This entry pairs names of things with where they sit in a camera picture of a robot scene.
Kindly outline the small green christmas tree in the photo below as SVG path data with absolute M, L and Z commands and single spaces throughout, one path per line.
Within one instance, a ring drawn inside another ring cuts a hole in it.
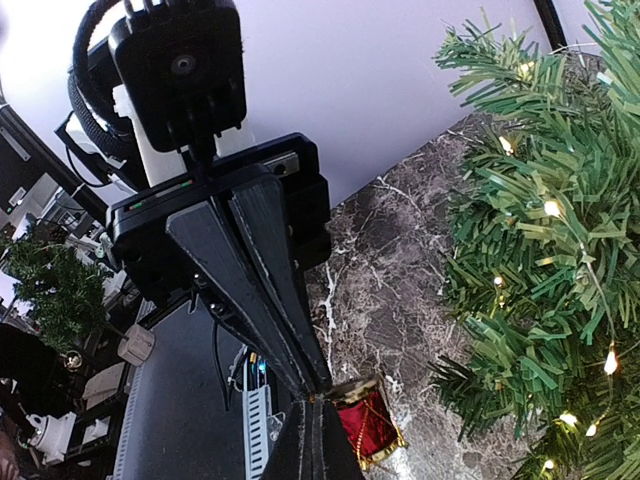
M 470 354 L 435 383 L 465 437 L 512 419 L 519 479 L 639 475 L 639 5 L 587 9 L 592 60 L 472 23 L 435 56 L 487 118 L 450 210 Z

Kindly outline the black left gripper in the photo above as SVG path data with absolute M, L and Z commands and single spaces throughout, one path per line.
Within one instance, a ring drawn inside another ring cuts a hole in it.
M 276 177 L 255 178 L 235 188 L 231 199 L 253 269 L 207 199 L 265 170 Z M 266 357 L 294 395 L 309 396 L 330 390 L 332 379 L 292 256 L 304 271 L 325 262 L 331 254 L 330 218 L 318 147 L 293 133 L 200 164 L 112 205 L 108 232 L 117 263 L 158 306 L 192 287 L 196 269 L 189 257 L 237 316 L 228 329 Z

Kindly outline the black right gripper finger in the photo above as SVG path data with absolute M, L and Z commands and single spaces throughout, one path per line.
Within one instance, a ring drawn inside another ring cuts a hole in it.
M 338 412 L 327 398 L 295 401 L 263 480 L 363 480 Z

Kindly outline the red gold drum ornament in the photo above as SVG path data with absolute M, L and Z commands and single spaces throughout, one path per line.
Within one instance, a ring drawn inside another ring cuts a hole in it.
M 408 446 L 392 417 L 381 374 L 336 385 L 328 396 L 363 471 L 379 467 L 398 449 Z

